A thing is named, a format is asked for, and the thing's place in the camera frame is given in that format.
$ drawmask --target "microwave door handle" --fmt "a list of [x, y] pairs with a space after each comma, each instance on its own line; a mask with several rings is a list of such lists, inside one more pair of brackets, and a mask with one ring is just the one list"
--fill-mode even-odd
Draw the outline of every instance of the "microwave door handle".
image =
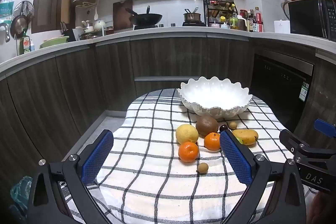
[[322, 25], [322, 33], [323, 33], [323, 37], [325, 39], [329, 39], [326, 33], [326, 27], [325, 27], [325, 23], [324, 23], [324, 19], [323, 19], [323, 12], [322, 12], [322, 0], [319, 0], [319, 13], [320, 13], [320, 20], [321, 20], [321, 25]]

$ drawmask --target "microwave control panel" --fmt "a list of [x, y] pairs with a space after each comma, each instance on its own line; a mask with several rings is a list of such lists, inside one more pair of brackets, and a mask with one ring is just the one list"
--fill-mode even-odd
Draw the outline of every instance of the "microwave control panel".
[[329, 22], [329, 39], [336, 42], [336, 10], [333, 0], [325, 0]]

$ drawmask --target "green and white sticker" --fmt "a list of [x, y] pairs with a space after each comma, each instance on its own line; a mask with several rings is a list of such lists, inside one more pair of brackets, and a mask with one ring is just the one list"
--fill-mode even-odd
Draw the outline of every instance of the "green and white sticker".
[[303, 82], [302, 87], [301, 87], [301, 92], [299, 95], [299, 99], [304, 102], [306, 100], [306, 96], [308, 93], [308, 88], [309, 88], [309, 84], [307, 84], [306, 82]]

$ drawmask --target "black wok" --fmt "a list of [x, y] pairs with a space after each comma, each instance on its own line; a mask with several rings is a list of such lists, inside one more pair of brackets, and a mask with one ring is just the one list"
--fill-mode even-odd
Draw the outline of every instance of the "black wok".
[[147, 13], [146, 14], [137, 14], [133, 10], [129, 8], [125, 8], [127, 12], [132, 14], [132, 16], [129, 17], [130, 22], [135, 26], [149, 26], [149, 25], [155, 25], [157, 24], [161, 18], [162, 15], [159, 14], [150, 14], [150, 6], [147, 7]]

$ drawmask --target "tablecloth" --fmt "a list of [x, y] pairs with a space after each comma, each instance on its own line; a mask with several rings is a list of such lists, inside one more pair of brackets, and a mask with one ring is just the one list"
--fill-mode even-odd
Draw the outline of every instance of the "tablecloth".
[[[150, 92], [129, 106], [96, 185], [88, 187], [112, 223], [220, 223], [230, 213], [246, 186], [222, 151], [209, 151], [199, 138], [199, 158], [188, 164], [179, 160], [175, 130], [184, 123], [195, 126], [197, 118], [176, 89]], [[245, 112], [219, 124], [230, 121], [258, 132], [257, 143], [249, 146], [253, 154], [276, 162], [293, 158], [279, 141], [284, 127], [257, 97]], [[201, 162], [209, 165], [207, 174], [196, 172]], [[251, 221], [263, 211], [272, 185], [268, 183]], [[74, 218], [83, 223], [65, 184], [62, 189]], [[307, 203], [316, 193], [308, 187], [304, 192]]]

